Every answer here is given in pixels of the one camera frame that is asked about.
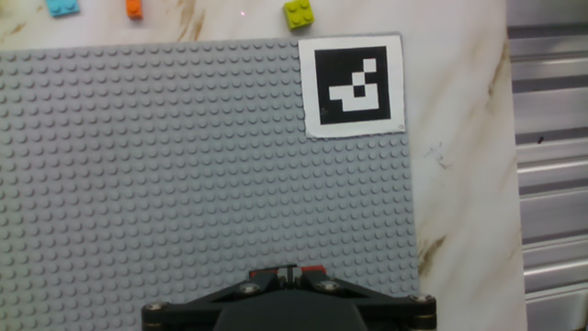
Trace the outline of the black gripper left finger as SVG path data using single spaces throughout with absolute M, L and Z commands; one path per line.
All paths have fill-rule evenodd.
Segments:
M 148 302 L 141 308 L 142 331 L 188 330 L 213 327 L 230 304 L 253 299 L 290 285 L 289 268 L 264 268 L 249 272 L 248 278 L 205 297 L 185 303 Z

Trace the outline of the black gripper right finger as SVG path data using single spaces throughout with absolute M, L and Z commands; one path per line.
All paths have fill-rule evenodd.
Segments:
M 436 330 L 436 298 L 430 294 L 392 297 L 331 277 L 324 268 L 294 268 L 291 287 L 350 303 L 366 324 L 392 321 L 397 330 Z

